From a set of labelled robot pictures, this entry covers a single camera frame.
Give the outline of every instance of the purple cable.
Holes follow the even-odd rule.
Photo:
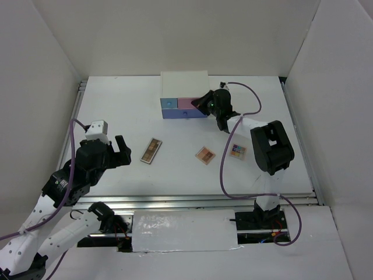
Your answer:
[[[46,280],[50,280],[53,277],[53,275],[56,273],[59,265],[61,264],[62,260],[64,259],[65,255],[66,255],[66,253],[67,253],[67,251],[62,254],[61,258],[59,258],[59,261],[58,261],[57,265],[55,266],[54,270],[52,271],[52,273],[48,276],[48,278]]]
[[[247,116],[247,115],[255,115],[255,114],[258,114],[260,111],[262,111],[262,102],[259,98],[259,96],[256,94],[256,92],[254,92],[252,90],[251,87],[243,84],[243,83],[238,83],[238,82],[228,82],[227,83],[228,85],[240,85],[240,86],[244,86],[245,88],[249,89],[256,97],[256,99],[258,100],[258,103],[259,103],[259,110],[256,111],[256,112],[253,112],[253,113],[244,113],[240,119],[236,122],[235,126],[233,127],[229,137],[228,137],[228,141],[227,141],[227,144],[226,144],[226,147],[224,148],[224,152],[223,152],[223,156],[221,158],[221,162],[220,162],[220,173],[219,173],[219,179],[220,179],[220,187],[221,187],[221,190],[223,191],[223,193],[226,195],[226,197],[229,197],[231,198],[232,200],[247,200],[247,199],[250,199],[250,198],[255,198],[255,197],[264,197],[264,196],[271,196],[271,197],[276,197],[276,196],[279,196],[281,199],[285,200],[287,203],[289,203],[289,205],[294,209],[295,213],[297,214],[298,216],[298,220],[299,220],[299,230],[298,230],[298,233],[296,235],[296,237],[286,243],[286,244],[280,244],[278,243],[276,240],[279,236],[282,236],[282,235],[286,235],[287,233],[279,233],[277,234],[274,238],[273,238],[273,242],[274,244],[278,245],[278,246],[289,246],[289,245],[292,245],[295,241],[298,240],[299,236],[301,235],[301,232],[302,232],[302,219],[301,219],[301,215],[299,214],[298,212],[298,209],[295,207],[295,205],[286,197],[284,197],[283,195],[280,195],[280,194],[274,194],[274,193],[268,193],[268,194],[251,194],[251,195],[244,195],[244,196],[240,196],[240,197],[235,197],[233,195],[230,195],[229,193],[227,193],[226,189],[224,188],[224,183],[223,183],[223,169],[224,169],[224,161],[226,159],[226,155],[227,155],[227,151],[228,151],[228,148],[229,148],[229,144],[232,140],[232,137],[233,137],[233,134],[235,132],[235,130],[237,129],[238,125],[240,124],[240,122],[242,121],[243,117],[244,116]]]
[[[70,194],[70,191],[71,191],[71,187],[72,187],[73,178],[74,178],[74,170],[75,170],[74,123],[77,123],[81,127],[85,128],[85,125],[82,124],[77,119],[73,118],[73,119],[70,120],[69,134],[70,134],[70,142],[71,142],[71,167],[70,167],[69,183],[68,183],[68,186],[67,186],[67,189],[66,189],[65,196],[62,199],[61,203],[59,204],[58,208],[53,212],[52,215],[50,215],[47,219],[43,220],[42,222],[27,228],[26,231],[28,231],[28,232],[31,232],[32,230],[35,230],[35,229],[45,225],[47,222],[49,222],[51,219],[53,219],[54,216],[57,215],[57,213],[61,210],[61,208],[65,205],[66,201],[68,200],[68,197],[69,197],[69,194]],[[19,232],[14,232],[14,233],[11,233],[11,234],[8,234],[8,235],[4,235],[4,236],[0,237],[0,241],[4,240],[4,239],[11,238],[11,237],[15,237],[15,236],[18,236],[18,235],[20,235]]]

